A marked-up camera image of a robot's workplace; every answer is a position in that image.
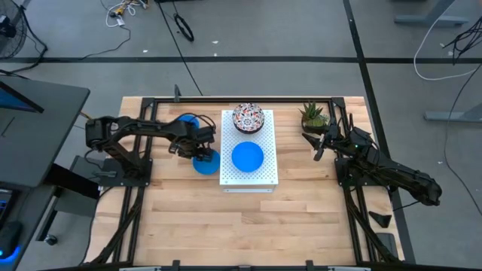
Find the white platform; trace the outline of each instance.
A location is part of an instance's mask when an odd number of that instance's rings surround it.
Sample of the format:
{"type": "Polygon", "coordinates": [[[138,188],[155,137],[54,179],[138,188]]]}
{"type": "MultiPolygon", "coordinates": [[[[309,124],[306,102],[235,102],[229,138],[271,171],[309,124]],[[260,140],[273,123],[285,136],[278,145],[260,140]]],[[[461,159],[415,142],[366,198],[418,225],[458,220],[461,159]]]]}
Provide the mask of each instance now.
{"type": "Polygon", "coordinates": [[[274,135],[273,110],[263,110],[264,125],[252,135],[238,131],[233,125],[233,111],[221,113],[221,165],[219,184],[227,193],[272,193],[278,185],[278,164],[274,135]],[[241,142],[254,142],[263,150],[264,161],[254,172],[242,172],[231,159],[231,153],[241,142]]]}

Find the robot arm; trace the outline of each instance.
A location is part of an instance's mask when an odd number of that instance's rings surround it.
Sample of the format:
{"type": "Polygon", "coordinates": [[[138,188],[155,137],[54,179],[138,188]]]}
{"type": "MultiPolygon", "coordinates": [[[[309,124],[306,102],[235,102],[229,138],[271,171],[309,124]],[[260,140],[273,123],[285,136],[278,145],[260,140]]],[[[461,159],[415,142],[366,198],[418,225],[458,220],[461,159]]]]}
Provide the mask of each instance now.
{"type": "Polygon", "coordinates": [[[135,135],[165,138],[171,141],[171,154],[210,161],[212,150],[209,145],[214,142],[214,134],[215,125],[197,128],[192,123],[178,118],[169,123],[162,123],[130,117],[100,117],[87,121],[85,125],[87,147],[105,151],[116,159],[128,178],[141,178],[144,169],[139,153],[128,151],[119,144],[123,137],[135,135]]]}
{"type": "Polygon", "coordinates": [[[386,157],[374,147],[370,133],[352,125],[351,115],[349,126],[351,129],[346,136],[341,134],[334,120],[323,139],[303,134],[317,151],[314,160],[320,160],[324,149],[329,148],[349,157],[338,171],[343,174],[343,179],[348,180],[349,185],[355,185],[356,180],[370,179],[384,187],[403,188],[424,205],[440,204],[442,189],[433,178],[386,157]]]}

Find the white pegboard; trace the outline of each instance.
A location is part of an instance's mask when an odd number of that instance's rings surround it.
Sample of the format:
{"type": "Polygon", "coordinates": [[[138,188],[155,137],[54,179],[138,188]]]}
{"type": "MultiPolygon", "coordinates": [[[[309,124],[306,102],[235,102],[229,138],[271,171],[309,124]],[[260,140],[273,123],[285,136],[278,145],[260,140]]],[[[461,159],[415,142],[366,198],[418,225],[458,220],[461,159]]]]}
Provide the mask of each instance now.
{"type": "Polygon", "coordinates": [[[221,165],[220,185],[277,185],[278,164],[274,136],[273,110],[263,110],[264,125],[258,132],[246,135],[233,125],[233,111],[223,110],[221,114],[221,165]],[[231,153],[241,142],[254,142],[263,150],[264,161],[254,172],[242,172],[235,167],[231,153]]]}

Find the succulent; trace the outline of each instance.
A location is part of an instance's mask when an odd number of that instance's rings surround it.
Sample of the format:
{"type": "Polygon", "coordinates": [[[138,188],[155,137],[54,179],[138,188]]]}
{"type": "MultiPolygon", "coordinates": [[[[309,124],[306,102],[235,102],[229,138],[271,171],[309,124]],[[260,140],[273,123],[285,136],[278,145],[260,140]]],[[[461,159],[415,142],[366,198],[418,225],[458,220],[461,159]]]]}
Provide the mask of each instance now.
{"type": "Polygon", "coordinates": [[[316,102],[308,102],[308,106],[304,103],[304,112],[302,120],[307,126],[324,126],[328,122],[327,115],[321,115],[323,108],[317,108],[316,102]]]}

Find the gray floor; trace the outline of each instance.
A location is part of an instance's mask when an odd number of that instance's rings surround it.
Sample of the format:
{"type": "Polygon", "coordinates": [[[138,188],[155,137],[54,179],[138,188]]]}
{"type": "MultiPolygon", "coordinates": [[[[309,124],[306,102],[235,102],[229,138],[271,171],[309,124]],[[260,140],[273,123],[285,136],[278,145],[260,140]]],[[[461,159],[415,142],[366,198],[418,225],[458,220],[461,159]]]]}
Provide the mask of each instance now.
{"type": "MultiPolygon", "coordinates": [[[[117,4],[105,0],[107,5],[117,4]]],[[[395,14],[422,14],[435,2],[352,0],[361,44],[367,57],[412,57],[426,33],[426,27],[399,26],[395,14]]],[[[172,13],[172,5],[163,5],[172,13]]],[[[196,41],[178,37],[185,56],[355,56],[342,1],[336,0],[202,0],[178,3],[180,14],[190,23],[196,41]]],[[[457,1],[447,12],[465,15],[471,22],[482,8],[475,0],[457,1]]],[[[127,33],[105,26],[105,10],[97,0],[82,5],[73,0],[32,2],[27,16],[32,28],[49,45],[49,57],[81,57],[117,46],[127,33]]],[[[159,10],[152,6],[126,16],[132,40],[120,50],[104,56],[178,56],[159,10]]],[[[435,29],[420,57],[449,57],[440,43],[447,43],[457,29],[435,29]]],[[[480,57],[482,47],[468,56],[480,57]]],[[[18,56],[36,56],[27,41],[18,56]]],[[[1,64],[14,69],[23,64],[1,64]]],[[[206,95],[354,95],[365,96],[358,64],[277,63],[190,63],[194,77],[206,95]]],[[[466,72],[473,65],[420,65],[425,76],[441,77],[466,72]]],[[[427,82],[418,78],[412,65],[370,64],[371,81],[377,98],[389,149],[394,159],[421,169],[444,189],[441,206],[415,205],[405,209],[407,225],[417,263],[442,266],[482,267],[482,218],[468,194],[447,169],[443,158],[444,124],[427,123],[425,110],[451,106],[466,78],[427,82]]],[[[122,96],[171,95],[178,84],[183,95],[197,91],[180,63],[72,63],[40,64],[22,73],[31,79],[88,87],[92,93],[84,110],[93,116],[117,115],[122,96]]],[[[475,76],[457,106],[463,110],[482,100],[478,91],[482,77],[475,76]]],[[[450,125],[447,153],[482,205],[480,126],[450,125]]],[[[57,162],[70,166],[83,154],[82,130],[74,128],[57,162]]],[[[413,202],[402,194],[403,203],[413,202]]],[[[31,244],[19,270],[72,266],[83,255],[90,220],[61,215],[51,230],[61,242],[48,247],[31,244]],[[56,260],[45,261],[56,254],[56,260]]]]}

